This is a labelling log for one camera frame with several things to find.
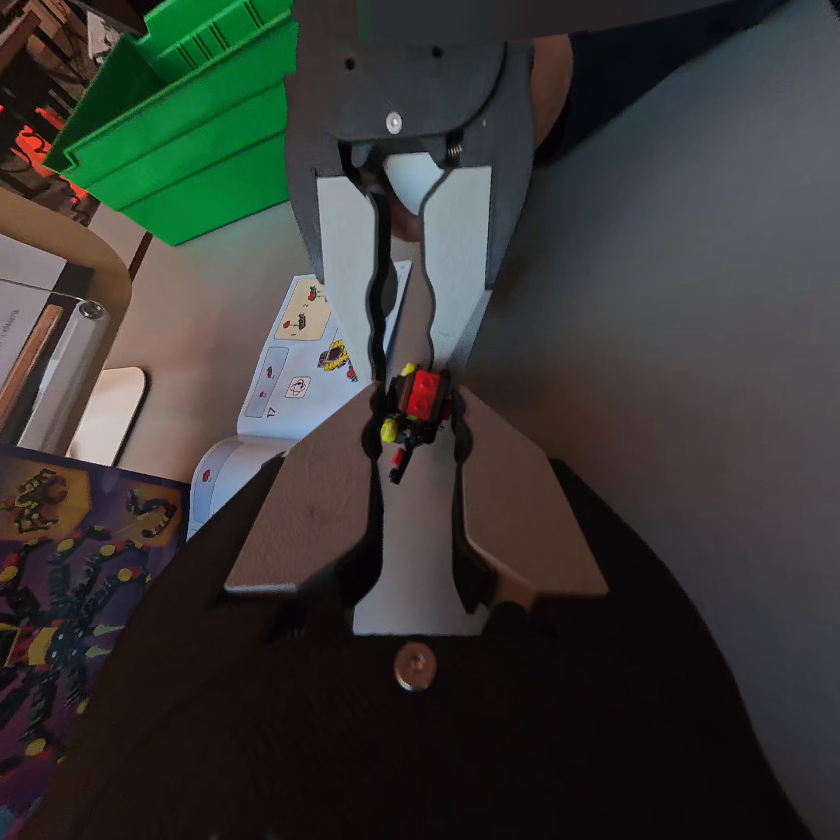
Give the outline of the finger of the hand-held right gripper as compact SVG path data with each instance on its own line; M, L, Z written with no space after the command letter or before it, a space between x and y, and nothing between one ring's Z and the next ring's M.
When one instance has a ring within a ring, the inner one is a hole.
M360 382L385 375L382 291L392 266L391 215L378 184L317 179L322 278Z
M459 167L423 203L423 272L433 299L429 339L436 371L465 369L490 301L490 189L489 166Z

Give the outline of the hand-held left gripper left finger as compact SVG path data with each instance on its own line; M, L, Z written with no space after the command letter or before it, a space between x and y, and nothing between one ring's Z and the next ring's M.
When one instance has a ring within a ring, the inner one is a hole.
M335 594L352 610L382 572L382 382L367 385L283 458L224 588Z

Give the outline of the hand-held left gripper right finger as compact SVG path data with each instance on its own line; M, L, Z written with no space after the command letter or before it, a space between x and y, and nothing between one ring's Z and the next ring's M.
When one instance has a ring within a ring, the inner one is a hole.
M453 426L453 576L467 613L605 597L608 584L541 447L464 386Z

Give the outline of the black yellow red lego model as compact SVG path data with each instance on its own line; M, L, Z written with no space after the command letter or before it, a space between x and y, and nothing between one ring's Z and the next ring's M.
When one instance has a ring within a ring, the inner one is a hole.
M448 371L435 372L406 364L391 379L385 394L381 441L394 445L388 480L398 486L415 450L432 445L452 412L452 382Z

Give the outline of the person's right forearm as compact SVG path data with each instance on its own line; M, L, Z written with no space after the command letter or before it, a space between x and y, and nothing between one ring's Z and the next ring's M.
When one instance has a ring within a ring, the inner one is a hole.
M570 92L533 163L559 161L677 69L764 21L784 1L718 3L644 23L570 35Z

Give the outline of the lego instruction booklet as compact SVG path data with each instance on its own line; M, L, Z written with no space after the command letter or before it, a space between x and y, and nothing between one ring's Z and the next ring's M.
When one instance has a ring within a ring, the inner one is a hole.
M361 391L323 284L294 276L259 356L236 434L196 467L190 539L261 466L283 454Z

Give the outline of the purple lego box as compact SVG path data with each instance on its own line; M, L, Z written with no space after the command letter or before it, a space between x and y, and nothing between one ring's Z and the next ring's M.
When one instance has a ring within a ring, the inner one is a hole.
M189 506L183 482L2 445L1 838L45 794Z

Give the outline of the person's right hand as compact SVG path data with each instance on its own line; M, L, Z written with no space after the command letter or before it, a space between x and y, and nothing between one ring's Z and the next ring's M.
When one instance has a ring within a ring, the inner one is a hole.
M569 35L535 38L530 82L535 146L547 139L571 89L574 57Z

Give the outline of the white rounded panel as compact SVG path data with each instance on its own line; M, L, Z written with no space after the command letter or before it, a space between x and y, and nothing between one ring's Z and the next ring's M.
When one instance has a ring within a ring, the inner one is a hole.
M148 375L138 366L102 371L66 456L100 466L117 466L149 383Z

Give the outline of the silver metal cylinder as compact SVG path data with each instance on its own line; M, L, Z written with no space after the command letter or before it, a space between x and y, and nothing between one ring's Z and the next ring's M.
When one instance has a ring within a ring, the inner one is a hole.
M101 365L100 350L112 326L98 301L53 293L62 309L56 331L35 364L35 382L24 387L15 409L14 445L65 455L87 409Z

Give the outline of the printed paper sheet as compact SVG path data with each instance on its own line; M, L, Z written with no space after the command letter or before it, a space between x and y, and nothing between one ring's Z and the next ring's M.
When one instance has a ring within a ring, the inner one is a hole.
M62 314L48 299L60 293L94 300L93 269L6 235L1 240L1 428L11 438L15 409Z

